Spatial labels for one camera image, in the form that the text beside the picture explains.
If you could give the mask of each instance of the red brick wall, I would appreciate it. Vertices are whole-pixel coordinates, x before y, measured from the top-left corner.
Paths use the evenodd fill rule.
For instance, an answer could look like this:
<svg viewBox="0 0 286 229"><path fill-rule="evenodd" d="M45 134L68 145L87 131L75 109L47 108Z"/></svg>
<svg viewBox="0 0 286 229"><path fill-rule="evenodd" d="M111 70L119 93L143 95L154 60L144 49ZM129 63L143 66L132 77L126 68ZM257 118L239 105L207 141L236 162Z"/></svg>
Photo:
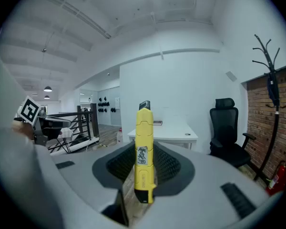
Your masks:
<svg viewBox="0 0 286 229"><path fill-rule="evenodd" d="M281 106L286 105L286 68L276 74ZM269 147L274 126L275 109L269 99L267 77L257 78L247 83L248 90L248 133L256 137L255 141L249 140L246 150L251 155L251 162L260 167ZM280 109L280 118L276 141L269 161L263 172L271 178L276 166L281 160L286 161L286 108Z"/></svg>

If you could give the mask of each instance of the floor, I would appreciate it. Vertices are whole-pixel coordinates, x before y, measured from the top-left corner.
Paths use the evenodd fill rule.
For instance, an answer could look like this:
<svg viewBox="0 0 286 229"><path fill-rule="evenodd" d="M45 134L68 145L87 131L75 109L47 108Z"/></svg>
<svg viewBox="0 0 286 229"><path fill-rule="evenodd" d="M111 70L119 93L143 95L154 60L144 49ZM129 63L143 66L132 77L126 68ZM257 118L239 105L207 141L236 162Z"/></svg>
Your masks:
<svg viewBox="0 0 286 229"><path fill-rule="evenodd" d="M119 131L120 127L118 126L110 126L110 125L99 125L99 133L100 133L100 144L106 146L114 146L117 144L116 136L117 132ZM88 151L92 151L96 148L102 148L101 145L91 146L88 148ZM244 165L239 168L239 170L250 179L253 179L255 176L255 172L248 166ZM259 179L257 183L265 189L266 184ZM146 211L151 205L148 204L141 204L137 197L134 194L134 171L133 169L129 173L126 181L123 184L123 196L124 196L124 203L126 207L126 213L129 219L129 227L133 228L134 225L144 216Z"/></svg>

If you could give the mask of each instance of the white bottle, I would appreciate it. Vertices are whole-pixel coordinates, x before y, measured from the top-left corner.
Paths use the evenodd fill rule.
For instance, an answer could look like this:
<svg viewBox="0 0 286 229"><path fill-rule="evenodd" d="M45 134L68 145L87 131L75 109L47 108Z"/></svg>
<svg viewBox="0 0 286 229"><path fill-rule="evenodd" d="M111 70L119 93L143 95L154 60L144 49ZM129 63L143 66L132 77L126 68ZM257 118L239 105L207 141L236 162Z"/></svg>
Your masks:
<svg viewBox="0 0 286 229"><path fill-rule="evenodd" d="M117 143L122 143L123 142L123 133L122 133L122 128L119 129L117 135L116 135L116 140Z"/></svg>

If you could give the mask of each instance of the yellow device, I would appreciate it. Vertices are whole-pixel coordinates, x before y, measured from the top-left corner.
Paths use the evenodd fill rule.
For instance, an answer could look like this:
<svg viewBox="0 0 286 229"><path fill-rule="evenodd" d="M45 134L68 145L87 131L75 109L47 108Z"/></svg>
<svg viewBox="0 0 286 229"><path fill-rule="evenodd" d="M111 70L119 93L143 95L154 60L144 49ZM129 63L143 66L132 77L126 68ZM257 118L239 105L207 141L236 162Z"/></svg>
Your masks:
<svg viewBox="0 0 286 229"><path fill-rule="evenodd" d="M150 101L140 104L135 128L134 193L141 203L153 202L153 113Z"/></svg>

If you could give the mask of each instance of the black coat rack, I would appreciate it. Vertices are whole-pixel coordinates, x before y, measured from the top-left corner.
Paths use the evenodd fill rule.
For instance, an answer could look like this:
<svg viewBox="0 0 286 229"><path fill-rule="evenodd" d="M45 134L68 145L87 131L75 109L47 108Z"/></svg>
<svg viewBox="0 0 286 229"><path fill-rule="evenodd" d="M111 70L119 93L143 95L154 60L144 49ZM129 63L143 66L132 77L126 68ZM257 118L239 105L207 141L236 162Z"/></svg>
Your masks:
<svg viewBox="0 0 286 229"><path fill-rule="evenodd" d="M278 127L278 120L279 120L280 96L279 96L279 90L278 90L278 85L277 85L277 80L276 80L275 61L276 61L277 54L280 51L280 48L278 48L276 55L275 55L275 58L273 59L273 63L272 63L271 58L270 58L269 53L268 53L268 50L267 50L267 46L271 42L271 39L269 39L269 41L266 44L266 47L264 47L264 45L262 44L259 37L257 35L254 35L254 36L257 38L257 40L261 44L262 48L253 48L253 50L255 50L255 49L261 50L267 59L268 65L266 65L263 62L259 62L259 61L255 61L255 60L252 60L252 62L261 63L269 69L270 73L267 74L268 75L267 88L268 88L268 92L269 92L269 98L272 100L274 106L270 106L269 104L266 104L266 106L270 107L270 108L276 107L275 125L273 128L271 141L270 141L266 156L263 160L263 163L262 163L261 167L259 168L259 170L257 171L256 176L254 177L254 181L256 181L260 177L261 173L263 172L263 169L265 168L265 165L266 165L266 163L270 157L270 154L272 152L272 149L273 149L273 146L274 146L275 140L276 140L276 133L277 133L277 127Z"/></svg>

